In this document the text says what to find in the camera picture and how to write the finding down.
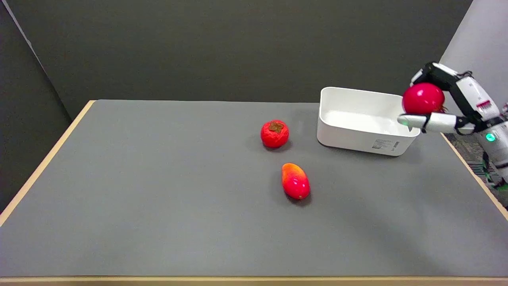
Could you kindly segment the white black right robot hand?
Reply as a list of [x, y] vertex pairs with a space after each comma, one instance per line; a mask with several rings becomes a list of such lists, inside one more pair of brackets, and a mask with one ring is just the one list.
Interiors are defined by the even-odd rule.
[[397, 121], [423, 132], [507, 135], [507, 119], [487, 92], [473, 78], [471, 71], [459, 73], [437, 62], [429, 62], [411, 79], [410, 86], [430, 83], [450, 93], [462, 116], [447, 113], [404, 113]]

